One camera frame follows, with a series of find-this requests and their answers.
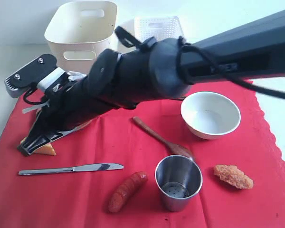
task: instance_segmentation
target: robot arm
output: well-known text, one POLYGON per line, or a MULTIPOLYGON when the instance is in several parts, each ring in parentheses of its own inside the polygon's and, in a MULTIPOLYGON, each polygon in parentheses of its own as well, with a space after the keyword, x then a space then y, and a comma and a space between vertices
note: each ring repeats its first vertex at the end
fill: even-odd
POLYGON ((79 81, 56 66, 49 54, 33 60, 5 80, 9 94, 43 105, 27 138, 18 149, 31 155, 39 147, 80 128, 112 109, 134 109, 140 102, 177 98, 199 82, 230 80, 245 88, 285 99, 285 93, 251 85, 241 78, 285 76, 285 26, 205 45, 184 38, 143 43, 123 28, 116 35, 126 47, 121 54, 101 53, 90 73, 79 81), (36 89, 40 102, 28 100, 36 89))

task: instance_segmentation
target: knife handle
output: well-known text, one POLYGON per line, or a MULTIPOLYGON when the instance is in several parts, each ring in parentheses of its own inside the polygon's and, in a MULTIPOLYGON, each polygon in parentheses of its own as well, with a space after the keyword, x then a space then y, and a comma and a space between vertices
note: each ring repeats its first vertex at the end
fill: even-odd
POLYGON ((21 170, 18 175, 35 175, 35 174, 50 174, 50 173, 62 173, 73 172, 74 168, 60 168, 60 169, 42 169, 42 170, 21 170))

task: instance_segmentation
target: sausage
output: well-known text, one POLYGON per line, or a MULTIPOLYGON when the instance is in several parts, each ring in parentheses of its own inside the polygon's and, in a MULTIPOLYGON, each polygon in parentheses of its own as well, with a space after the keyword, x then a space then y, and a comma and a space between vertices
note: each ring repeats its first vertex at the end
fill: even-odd
POLYGON ((118 212, 128 199, 148 180, 146 172, 135 172, 128 177, 113 193, 109 202, 109 212, 118 212))

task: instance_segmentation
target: white wall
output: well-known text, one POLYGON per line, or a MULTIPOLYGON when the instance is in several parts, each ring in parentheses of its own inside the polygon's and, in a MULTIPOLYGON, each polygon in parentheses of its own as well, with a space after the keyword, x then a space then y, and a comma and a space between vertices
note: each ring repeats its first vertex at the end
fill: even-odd
MULTIPOLYGON (((285 10, 285 0, 113 0, 120 25, 135 16, 176 15, 188 40, 198 41, 285 10)), ((69 0, 0 0, 0 45, 45 43, 44 31, 69 0)))

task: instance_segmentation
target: table knife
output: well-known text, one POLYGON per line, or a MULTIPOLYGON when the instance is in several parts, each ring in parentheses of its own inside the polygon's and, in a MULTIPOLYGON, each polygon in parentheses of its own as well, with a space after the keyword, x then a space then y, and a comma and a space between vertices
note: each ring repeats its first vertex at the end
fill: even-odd
POLYGON ((115 163, 101 163, 75 166, 70 168, 58 168, 58 169, 42 169, 42 170, 21 170, 19 175, 34 175, 34 174, 49 174, 49 173, 63 173, 63 172, 86 172, 86 171, 104 171, 104 170, 119 170, 124 167, 115 163))

